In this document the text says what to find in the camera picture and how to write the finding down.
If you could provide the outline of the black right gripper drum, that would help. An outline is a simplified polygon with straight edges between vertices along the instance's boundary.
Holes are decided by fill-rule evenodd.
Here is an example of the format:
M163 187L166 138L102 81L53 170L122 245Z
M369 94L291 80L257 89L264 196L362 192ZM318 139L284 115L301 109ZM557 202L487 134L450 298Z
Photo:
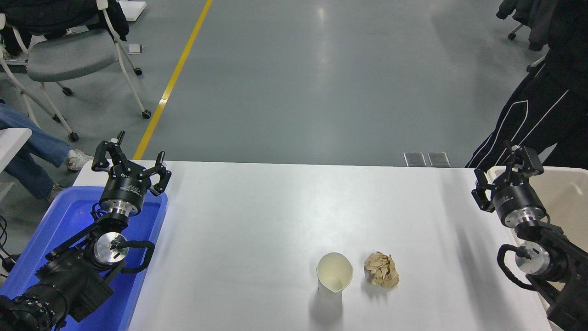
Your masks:
M546 209L529 183L504 187L491 193L491 202L502 223L540 221Z

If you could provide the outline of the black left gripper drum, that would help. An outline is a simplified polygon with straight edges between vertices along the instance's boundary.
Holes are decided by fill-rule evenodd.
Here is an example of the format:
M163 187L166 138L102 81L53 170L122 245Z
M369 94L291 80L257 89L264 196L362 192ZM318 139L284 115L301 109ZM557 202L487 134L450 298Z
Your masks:
M105 209L114 201L123 201L141 209L150 186L149 178L140 179L122 173L111 173L101 195L100 206Z

